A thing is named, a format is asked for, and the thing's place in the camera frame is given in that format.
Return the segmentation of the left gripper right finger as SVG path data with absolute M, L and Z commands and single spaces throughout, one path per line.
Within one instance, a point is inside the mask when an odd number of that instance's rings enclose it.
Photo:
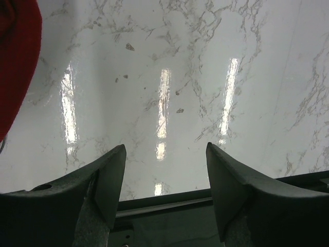
M 225 246 L 328 246 L 328 172 L 273 179 L 215 144 L 207 170 Z

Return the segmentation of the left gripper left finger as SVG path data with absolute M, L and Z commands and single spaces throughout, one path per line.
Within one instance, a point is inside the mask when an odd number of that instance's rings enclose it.
M 30 191 L 1 194 L 1 246 L 107 246 L 125 161 L 118 145 Z

